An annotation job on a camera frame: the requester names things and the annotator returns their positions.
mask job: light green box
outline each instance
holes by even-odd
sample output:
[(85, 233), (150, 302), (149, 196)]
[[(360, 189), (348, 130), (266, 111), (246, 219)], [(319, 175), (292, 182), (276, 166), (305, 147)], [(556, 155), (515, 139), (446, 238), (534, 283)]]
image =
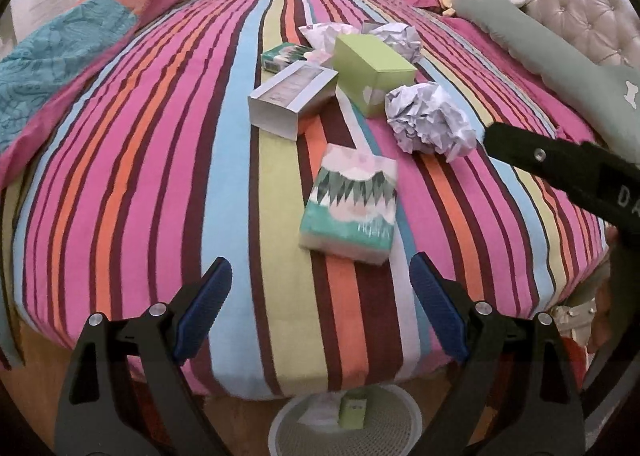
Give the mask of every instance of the light green box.
[(339, 35), (334, 70), (338, 86), (365, 116), (384, 114), (385, 95), (415, 83), (415, 66), (374, 35)]

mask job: silver screw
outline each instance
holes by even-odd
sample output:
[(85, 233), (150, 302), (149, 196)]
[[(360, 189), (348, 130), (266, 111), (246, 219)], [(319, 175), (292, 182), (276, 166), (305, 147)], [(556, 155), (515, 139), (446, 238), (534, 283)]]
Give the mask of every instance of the silver screw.
[(91, 326), (97, 326), (101, 322), (102, 322), (102, 314), (101, 313), (94, 313), (93, 315), (91, 315), (91, 317), (89, 317), (89, 324)]
[(544, 149), (540, 149), (537, 148), (534, 152), (533, 152), (533, 158), (535, 158), (536, 160), (538, 160), (538, 162), (544, 162), (545, 158), (546, 158), (546, 152)]
[(160, 317), (164, 315), (164, 312), (166, 312), (166, 305), (163, 302), (159, 302), (149, 308), (149, 313), (154, 317)]
[(538, 315), (538, 320), (545, 326), (551, 326), (554, 321), (548, 313), (541, 313)]
[(494, 311), (494, 309), (491, 308), (491, 305), (489, 303), (480, 301), (476, 303), (476, 311), (480, 315), (491, 315), (491, 312)]

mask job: gray pillow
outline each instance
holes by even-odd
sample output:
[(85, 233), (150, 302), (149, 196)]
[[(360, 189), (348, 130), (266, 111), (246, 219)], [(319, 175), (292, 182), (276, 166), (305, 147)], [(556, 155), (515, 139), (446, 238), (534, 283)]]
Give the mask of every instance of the gray pillow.
[(509, 0), (454, 0), (476, 25), (573, 107), (625, 160), (640, 164), (640, 71), (598, 66)]

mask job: bed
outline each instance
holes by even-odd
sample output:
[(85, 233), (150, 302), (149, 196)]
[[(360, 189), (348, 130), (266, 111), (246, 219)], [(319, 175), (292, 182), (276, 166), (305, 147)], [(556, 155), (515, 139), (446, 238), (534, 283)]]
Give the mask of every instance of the bed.
[[(553, 0), (529, 1), (533, 17), (567, 31), (548, 15)], [(614, 2), (619, 27), (612, 34), (595, 22), (592, 35), (614, 48), (611, 35), (624, 36), (625, 45), (608, 53), (590, 37), (574, 44), (594, 61), (638, 65), (638, 17)], [(584, 5), (575, 3), (574, 12)], [(408, 280), (415, 252), (473, 299), (521, 317), (569, 295), (604, 254), (603, 221), (546, 182), (481, 147), (449, 164), (406, 155), (384, 120), (363, 118), (342, 93), (297, 143), (248, 123), (246, 96), (268, 75), (263, 50), (302, 42), (298, 27), (312, 22), (401, 20), (424, 43), (417, 81), (442, 84), (479, 136), (501, 121), (598, 140), (471, 23), (403, 0), (88, 0), (61, 17), (67, 29), (90, 19), (102, 29), (69, 37), (57, 23), (0, 63), (0, 76), (8, 65), (15, 75), (5, 99), (31, 104), (2, 122), (8, 368), (21, 362), (18, 321), (72, 347), (92, 312), (141, 314), (223, 256), (232, 291), (209, 343), (183, 368), (195, 392), (268, 399), (405, 380), (448, 361)], [(36, 44), (50, 52), (67, 38), (84, 43), (84, 54), (46, 73), (47, 93), (20, 89), (25, 71), (58, 71), (50, 57), (29, 62), (42, 51)], [(382, 267), (298, 247), (328, 143), (398, 160), (398, 226)]]

